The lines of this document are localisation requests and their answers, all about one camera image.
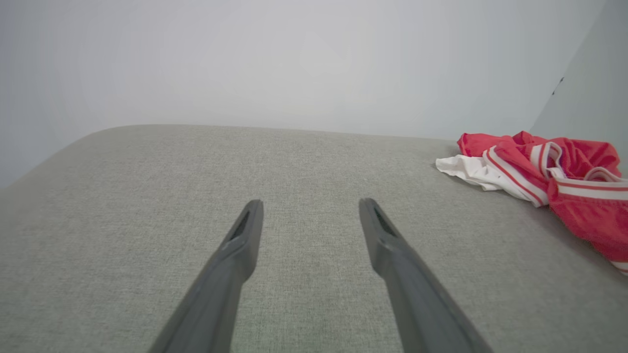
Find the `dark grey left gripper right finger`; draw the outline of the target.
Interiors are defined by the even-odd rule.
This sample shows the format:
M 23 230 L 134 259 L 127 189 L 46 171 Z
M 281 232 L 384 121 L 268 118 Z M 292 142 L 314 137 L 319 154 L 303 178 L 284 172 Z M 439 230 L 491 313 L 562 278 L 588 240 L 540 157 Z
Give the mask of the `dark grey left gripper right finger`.
M 491 347 L 380 205 L 359 201 L 374 271 L 384 280 L 406 353 L 490 353 Z

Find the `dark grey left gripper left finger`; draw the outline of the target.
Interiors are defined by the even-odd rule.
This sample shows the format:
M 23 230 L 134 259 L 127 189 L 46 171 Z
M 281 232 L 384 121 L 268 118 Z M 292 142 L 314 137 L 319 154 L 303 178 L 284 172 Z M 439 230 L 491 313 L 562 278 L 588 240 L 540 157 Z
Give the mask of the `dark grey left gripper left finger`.
M 264 204 L 249 201 L 150 347 L 151 353 L 228 353 L 244 283 L 260 250 Z

